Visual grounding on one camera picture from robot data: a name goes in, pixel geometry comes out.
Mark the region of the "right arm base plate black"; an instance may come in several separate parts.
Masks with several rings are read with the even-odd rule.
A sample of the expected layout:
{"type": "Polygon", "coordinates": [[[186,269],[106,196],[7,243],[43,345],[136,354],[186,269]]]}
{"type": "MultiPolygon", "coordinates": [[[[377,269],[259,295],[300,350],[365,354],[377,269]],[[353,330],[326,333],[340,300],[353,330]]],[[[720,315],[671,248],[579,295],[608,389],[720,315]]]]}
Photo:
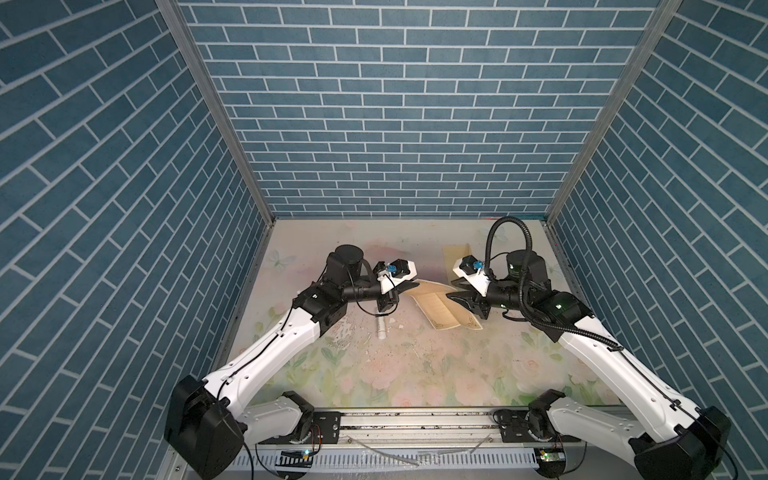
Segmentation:
{"type": "Polygon", "coordinates": [[[527,409],[499,408],[491,413],[493,423],[498,427],[503,443],[540,442],[560,444],[577,443],[581,439],[569,435],[560,435],[539,431],[529,422],[527,409]]]}

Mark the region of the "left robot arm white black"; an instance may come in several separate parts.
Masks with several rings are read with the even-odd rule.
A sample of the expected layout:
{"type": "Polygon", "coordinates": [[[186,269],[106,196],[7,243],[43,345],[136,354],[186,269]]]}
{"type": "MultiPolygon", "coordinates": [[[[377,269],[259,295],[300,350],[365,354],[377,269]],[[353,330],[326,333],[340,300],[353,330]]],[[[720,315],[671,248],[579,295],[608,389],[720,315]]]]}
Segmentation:
{"type": "Polygon", "coordinates": [[[289,391],[250,407],[256,393],[286,363],[320,339],[351,303],[373,301],[378,315],[397,309],[402,293],[417,286],[414,262],[370,265],[363,251],[341,245],[318,277],[291,301],[283,317],[234,359],[201,379],[183,377],[173,388],[164,427],[166,442],[202,479],[224,472],[241,450],[273,437],[301,440],[314,408],[289,391]]]}

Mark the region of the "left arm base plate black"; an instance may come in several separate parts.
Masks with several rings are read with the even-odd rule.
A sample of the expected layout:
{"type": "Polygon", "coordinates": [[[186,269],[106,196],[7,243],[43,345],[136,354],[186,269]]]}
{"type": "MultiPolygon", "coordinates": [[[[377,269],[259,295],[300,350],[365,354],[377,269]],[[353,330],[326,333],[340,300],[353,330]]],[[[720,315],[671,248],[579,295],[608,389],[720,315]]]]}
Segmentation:
{"type": "Polygon", "coordinates": [[[340,411],[315,411],[312,417],[302,417],[292,432],[285,436],[276,436],[262,441],[262,444],[337,444],[341,432],[342,413],[340,411]]]}

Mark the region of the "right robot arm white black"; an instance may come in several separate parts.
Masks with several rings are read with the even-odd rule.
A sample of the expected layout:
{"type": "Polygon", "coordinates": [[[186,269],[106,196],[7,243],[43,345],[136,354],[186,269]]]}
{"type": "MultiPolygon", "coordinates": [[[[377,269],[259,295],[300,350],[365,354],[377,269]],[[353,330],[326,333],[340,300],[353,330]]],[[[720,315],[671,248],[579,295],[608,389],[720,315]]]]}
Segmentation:
{"type": "Polygon", "coordinates": [[[532,436],[579,438],[633,466],[645,479],[705,479],[727,457],[731,420],[701,408],[661,380],[603,326],[575,295],[552,288],[536,253],[506,256],[507,275],[494,277],[472,255],[457,260],[449,299],[481,318],[494,308],[517,310],[520,320],[583,362],[632,412],[620,418],[550,389],[529,405],[532,436]],[[522,266],[529,256],[531,264],[522,266]]]}

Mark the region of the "beige letter paper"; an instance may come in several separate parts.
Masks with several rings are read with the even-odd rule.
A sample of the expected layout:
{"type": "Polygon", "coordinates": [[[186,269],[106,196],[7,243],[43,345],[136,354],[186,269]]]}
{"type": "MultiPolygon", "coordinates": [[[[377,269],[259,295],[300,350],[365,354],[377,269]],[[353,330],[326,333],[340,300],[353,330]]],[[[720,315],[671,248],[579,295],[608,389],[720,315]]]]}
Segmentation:
{"type": "Polygon", "coordinates": [[[480,331],[479,320],[468,310],[450,300],[448,293],[457,289],[442,283],[420,280],[418,285],[405,292],[426,316],[435,330],[451,330],[459,327],[480,331]]]}

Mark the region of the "yellow envelope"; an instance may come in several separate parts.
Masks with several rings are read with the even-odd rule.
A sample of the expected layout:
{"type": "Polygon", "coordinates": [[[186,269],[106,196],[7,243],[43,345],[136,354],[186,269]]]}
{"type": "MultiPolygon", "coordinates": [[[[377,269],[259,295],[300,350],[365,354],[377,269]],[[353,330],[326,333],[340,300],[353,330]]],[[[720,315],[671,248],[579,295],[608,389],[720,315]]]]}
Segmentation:
{"type": "Polygon", "coordinates": [[[454,272],[454,267],[461,262],[464,257],[472,254],[471,246],[468,243],[445,245],[442,247],[445,274],[447,282],[458,279],[459,276],[454,272]]]}

